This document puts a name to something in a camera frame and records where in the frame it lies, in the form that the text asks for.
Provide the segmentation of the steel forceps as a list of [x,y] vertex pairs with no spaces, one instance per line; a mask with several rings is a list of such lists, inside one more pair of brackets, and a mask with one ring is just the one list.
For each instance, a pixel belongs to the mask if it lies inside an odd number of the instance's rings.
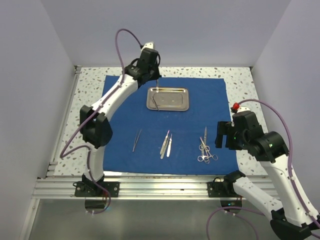
[[156,108],[156,110],[159,112],[160,111],[160,108],[159,108],[159,104],[158,104],[158,100],[157,100],[157,94],[159,93],[159,80],[157,79],[155,81],[155,86],[153,86],[151,88],[151,91],[153,92],[152,94],[152,101],[153,101],[153,104]]

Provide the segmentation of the steel surgical scissors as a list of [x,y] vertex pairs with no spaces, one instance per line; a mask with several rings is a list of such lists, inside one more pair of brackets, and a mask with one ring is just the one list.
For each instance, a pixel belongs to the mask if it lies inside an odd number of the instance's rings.
[[210,163],[208,153],[208,146],[204,143],[202,137],[200,137],[200,145],[199,145],[200,155],[197,157],[199,162],[204,162],[206,164]]

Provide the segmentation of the blue surgical cloth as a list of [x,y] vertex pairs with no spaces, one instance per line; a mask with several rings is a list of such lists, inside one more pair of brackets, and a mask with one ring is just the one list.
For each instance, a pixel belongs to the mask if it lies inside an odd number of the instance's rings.
[[[186,88],[189,92],[187,111],[157,111],[146,106],[147,92],[155,85],[149,81],[130,95],[114,113],[113,131],[103,156],[103,169],[112,172],[177,175],[226,175],[238,169],[236,152],[216,148],[217,123],[231,119],[226,83],[218,78],[166,77],[164,87]],[[200,137],[207,127],[206,144],[218,160],[199,162]],[[142,129],[135,151],[135,136]],[[170,156],[160,151],[167,132],[172,134]]]

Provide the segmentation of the white handled scalpel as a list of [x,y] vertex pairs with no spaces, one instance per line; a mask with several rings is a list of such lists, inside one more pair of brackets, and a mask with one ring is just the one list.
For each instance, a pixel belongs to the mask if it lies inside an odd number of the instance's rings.
[[166,151],[166,157],[168,158],[170,156],[170,153],[171,153],[171,148],[172,148],[172,134],[170,135],[169,137],[169,140],[168,140],[168,144],[167,144],[167,151]]

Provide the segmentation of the steel scalpel handle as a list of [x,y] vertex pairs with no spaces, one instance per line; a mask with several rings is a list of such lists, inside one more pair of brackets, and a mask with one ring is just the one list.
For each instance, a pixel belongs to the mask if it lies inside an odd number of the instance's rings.
[[166,150],[166,145],[167,145],[167,142],[168,142],[168,138],[169,138],[169,130],[167,131],[167,134],[164,138],[164,141],[163,141],[163,144],[162,144],[162,147],[160,149],[160,158],[163,159],[164,158],[164,154],[165,154],[165,150]]

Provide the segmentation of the steel tweezers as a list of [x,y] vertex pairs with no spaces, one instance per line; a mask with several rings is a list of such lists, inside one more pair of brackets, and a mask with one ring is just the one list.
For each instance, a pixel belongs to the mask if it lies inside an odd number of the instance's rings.
[[136,149],[136,146],[137,146],[137,143],[138,143],[138,141],[139,141],[141,132],[142,132],[142,129],[140,129],[140,130],[138,130],[138,131],[136,132],[136,135],[135,135],[135,138],[134,138],[134,142],[133,142],[132,152],[134,152],[135,149]]

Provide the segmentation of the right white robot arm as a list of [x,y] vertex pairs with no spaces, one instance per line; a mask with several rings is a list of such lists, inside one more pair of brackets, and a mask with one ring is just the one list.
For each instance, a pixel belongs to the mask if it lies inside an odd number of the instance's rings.
[[282,136],[265,133],[256,114],[245,110],[235,113],[232,121],[217,124],[215,146],[221,148],[226,137],[226,148],[246,150],[261,164],[278,194],[273,198],[257,187],[239,170],[223,177],[222,189],[227,196],[239,195],[247,199],[269,220],[281,240],[304,240],[318,230],[320,214],[309,201],[292,166],[288,147]]

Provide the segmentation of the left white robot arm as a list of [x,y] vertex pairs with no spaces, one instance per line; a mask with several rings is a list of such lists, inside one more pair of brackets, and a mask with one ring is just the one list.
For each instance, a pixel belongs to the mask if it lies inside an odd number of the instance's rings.
[[124,68],[115,84],[97,102],[80,109],[80,133],[82,139],[94,146],[104,148],[111,140],[113,131],[110,121],[124,101],[142,85],[160,78],[160,54],[154,43],[142,48],[140,57]]

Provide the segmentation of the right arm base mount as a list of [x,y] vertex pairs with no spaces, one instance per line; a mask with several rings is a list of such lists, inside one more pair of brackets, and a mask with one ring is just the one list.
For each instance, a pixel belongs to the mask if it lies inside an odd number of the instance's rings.
[[215,177],[212,181],[206,183],[207,194],[209,198],[237,198],[239,195],[235,192],[233,183],[246,175],[239,171],[233,171],[223,178]]

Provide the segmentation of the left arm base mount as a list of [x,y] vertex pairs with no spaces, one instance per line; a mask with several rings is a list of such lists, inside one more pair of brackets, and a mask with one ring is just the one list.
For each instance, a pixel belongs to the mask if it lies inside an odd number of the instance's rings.
[[94,197],[111,197],[117,198],[120,191],[120,182],[118,181],[102,181],[99,180],[97,184],[98,187],[90,180],[77,181],[72,185],[75,187],[74,196],[84,197],[84,198],[94,198]]

